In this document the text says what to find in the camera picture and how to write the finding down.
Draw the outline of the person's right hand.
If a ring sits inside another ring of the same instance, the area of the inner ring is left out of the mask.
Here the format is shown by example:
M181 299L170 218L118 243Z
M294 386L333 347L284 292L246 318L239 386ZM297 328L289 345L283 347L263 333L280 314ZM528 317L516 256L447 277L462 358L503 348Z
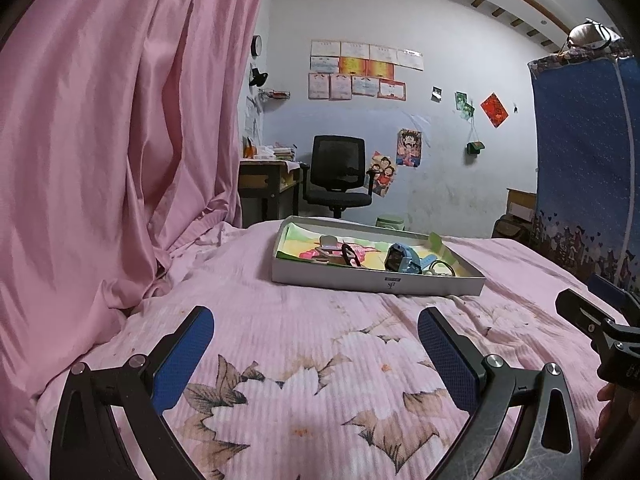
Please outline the person's right hand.
M608 426L608 421L611 418L612 409L613 409L613 400L616 393L616 385L607 384L602 387L597 393L597 400L599 402L604 402L605 406L600 411L598 426L596 429L596 433L594 437L596 439L600 439L602 434L605 432L606 426Z

